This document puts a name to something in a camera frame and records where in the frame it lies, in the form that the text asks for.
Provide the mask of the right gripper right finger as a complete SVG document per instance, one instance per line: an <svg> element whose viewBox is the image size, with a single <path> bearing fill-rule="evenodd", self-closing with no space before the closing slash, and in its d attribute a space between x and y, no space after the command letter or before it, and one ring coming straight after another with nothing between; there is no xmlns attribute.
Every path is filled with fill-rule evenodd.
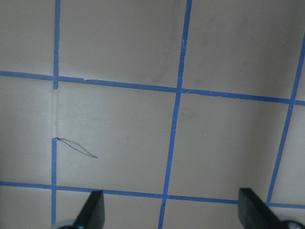
<svg viewBox="0 0 305 229"><path fill-rule="evenodd" d="M280 219L250 188L238 192L238 218L244 229L278 229Z"/></svg>

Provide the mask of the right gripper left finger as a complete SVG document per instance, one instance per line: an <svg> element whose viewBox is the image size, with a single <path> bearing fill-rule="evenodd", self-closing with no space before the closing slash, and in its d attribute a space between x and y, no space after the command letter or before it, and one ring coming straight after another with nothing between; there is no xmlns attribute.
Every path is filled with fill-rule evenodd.
<svg viewBox="0 0 305 229"><path fill-rule="evenodd" d="M105 207L103 191L93 191L76 220L73 227L76 229L102 229L105 223Z"/></svg>

